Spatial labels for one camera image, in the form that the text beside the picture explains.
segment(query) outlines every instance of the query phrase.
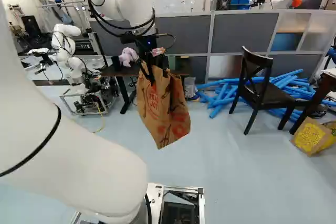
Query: cardboard box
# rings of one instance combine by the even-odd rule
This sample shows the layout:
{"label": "cardboard box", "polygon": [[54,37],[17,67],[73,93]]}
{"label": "cardboard box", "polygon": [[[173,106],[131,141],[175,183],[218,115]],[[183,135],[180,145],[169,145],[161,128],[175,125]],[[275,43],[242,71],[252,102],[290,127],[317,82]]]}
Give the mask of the cardboard box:
{"label": "cardboard box", "polygon": [[329,148],[335,142],[336,122],[322,125],[312,118],[306,118],[291,139],[291,143],[308,156]]}

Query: black table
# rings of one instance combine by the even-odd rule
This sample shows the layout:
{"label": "black table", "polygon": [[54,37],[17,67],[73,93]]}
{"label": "black table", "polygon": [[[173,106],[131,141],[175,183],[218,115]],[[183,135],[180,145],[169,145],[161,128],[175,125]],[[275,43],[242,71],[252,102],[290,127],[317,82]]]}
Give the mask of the black table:
{"label": "black table", "polygon": [[[191,66],[189,58],[176,59],[176,69],[171,70],[171,73],[177,76],[181,76],[182,86],[184,88],[184,78],[191,75]],[[122,98],[124,100],[124,106],[122,107],[120,114],[125,114],[128,107],[137,96],[136,90],[132,91],[128,96],[125,82],[123,77],[131,77],[139,75],[140,67],[137,64],[133,64],[130,68],[122,67],[121,71],[115,71],[113,65],[102,70],[102,76],[116,77]]]}

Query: yellow cable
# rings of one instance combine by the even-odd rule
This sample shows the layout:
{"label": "yellow cable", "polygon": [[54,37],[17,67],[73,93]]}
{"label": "yellow cable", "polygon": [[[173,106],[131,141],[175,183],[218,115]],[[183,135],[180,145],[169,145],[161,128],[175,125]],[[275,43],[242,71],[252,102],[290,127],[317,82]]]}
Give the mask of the yellow cable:
{"label": "yellow cable", "polygon": [[100,127],[99,129],[97,129],[96,131],[94,131],[93,133],[97,133],[97,132],[100,132],[102,129],[105,128],[105,120],[104,120],[104,117],[103,117],[103,114],[101,113],[100,109],[99,109],[99,106],[98,106],[98,103],[96,103],[96,106],[97,106],[97,109],[99,111],[99,114],[101,116],[101,121],[102,121],[102,127]]}

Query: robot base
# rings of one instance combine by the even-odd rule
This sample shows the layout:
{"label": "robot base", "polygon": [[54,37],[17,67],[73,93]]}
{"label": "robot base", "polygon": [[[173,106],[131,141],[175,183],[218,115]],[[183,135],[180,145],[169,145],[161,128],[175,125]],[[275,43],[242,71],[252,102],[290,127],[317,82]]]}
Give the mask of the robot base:
{"label": "robot base", "polygon": [[[204,189],[200,187],[172,187],[149,183],[148,199],[151,203],[152,224],[184,223],[204,224]],[[145,201],[137,217],[130,224],[147,224],[148,213]],[[81,213],[77,212],[71,224],[78,224]],[[80,224],[103,224],[102,222],[80,221]]]}

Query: table leg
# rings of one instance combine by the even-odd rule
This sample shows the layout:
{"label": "table leg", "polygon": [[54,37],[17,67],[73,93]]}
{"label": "table leg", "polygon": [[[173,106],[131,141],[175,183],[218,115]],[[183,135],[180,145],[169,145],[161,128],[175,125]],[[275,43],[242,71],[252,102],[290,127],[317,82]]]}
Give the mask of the table leg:
{"label": "table leg", "polygon": [[300,127],[300,125],[304,122],[306,117],[313,112],[317,106],[322,102],[322,100],[326,97],[326,95],[330,92],[331,87],[334,85],[335,80],[333,77],[329,75],[325,75],[322,77],[322,81],[320,83],[319,88],[316,93],[312,97],[310,103],[305,107],[300,117],[295,122],[294,126],[290,129],[289,133],[294,135],[296,130]]}
{"label": "table leg", "polygon": [[122,76],[116,76],[119,88],[120,88],[120,92],[122,95],[122,98],[124,99],[124,106],[122,107],[120,114],[125,114],[128,107],[131,105],[133,99],[136,96],[136,92],[137,91],[132,91],[130,97],[128,96],[127,90],[126,90],[126,86],[125,86],[125,82]]}

